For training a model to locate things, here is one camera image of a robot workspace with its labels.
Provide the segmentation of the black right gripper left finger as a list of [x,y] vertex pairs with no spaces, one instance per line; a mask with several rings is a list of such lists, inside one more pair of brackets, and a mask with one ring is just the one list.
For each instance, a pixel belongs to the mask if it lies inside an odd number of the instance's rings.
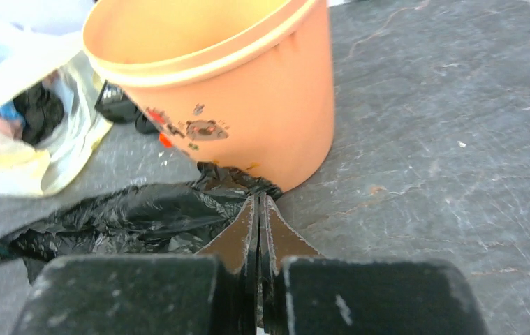
[[195,255],[72,255],[34,281],[14,334],[255,334],[258,197]]

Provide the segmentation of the black trash bag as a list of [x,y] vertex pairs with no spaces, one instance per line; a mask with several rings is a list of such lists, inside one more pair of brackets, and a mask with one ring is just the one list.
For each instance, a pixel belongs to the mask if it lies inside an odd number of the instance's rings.
[[235,167],[198,163],[195,181],[128,186],[84,198],[2,238],[27,256],[30,282],[45,262],[63,255],[193,254],[237,217],[246,199],[281,189]]

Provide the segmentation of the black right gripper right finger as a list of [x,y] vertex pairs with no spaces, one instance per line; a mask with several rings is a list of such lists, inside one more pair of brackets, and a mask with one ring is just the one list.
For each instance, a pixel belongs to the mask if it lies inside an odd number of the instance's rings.
[[486,334],[463,273],[438,259],[322,256],[258,201],[263,321],[268,334]]

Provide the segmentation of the orange capybara trash bin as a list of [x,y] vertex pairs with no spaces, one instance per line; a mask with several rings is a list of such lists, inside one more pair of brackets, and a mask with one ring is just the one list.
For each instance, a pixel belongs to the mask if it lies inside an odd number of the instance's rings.
[[334,82],[325,1],[98,1],[94,70],[195,161],[289,191],[326,159]]

